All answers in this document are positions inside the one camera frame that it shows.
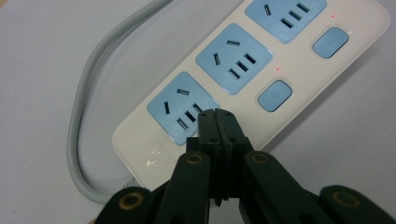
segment power cord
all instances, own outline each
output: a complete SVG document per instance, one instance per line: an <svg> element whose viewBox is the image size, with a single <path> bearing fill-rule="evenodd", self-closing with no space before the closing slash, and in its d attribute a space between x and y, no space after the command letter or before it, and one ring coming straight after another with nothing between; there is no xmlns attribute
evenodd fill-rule
<svg viewBox="0 0 396 224"><path fill-rule="evenodd" d="M78 133L81 123L82 113L90 89L90 82L94 75L95 68L99 63L102 55L114 44L120 37L127 32L134 31L140 24L155 14L172 0L153 0L146 6L142 7L136 13L129 16L116 27L114 27L105 37L96 45L88 61L82 70L81 78L78 83L75 102L73 104L72 115L67 135L67 164L70 175L77 189L88 199L95 203L107 203L112 195L104 194L94 189L83 176L78 163Z"/></svg>

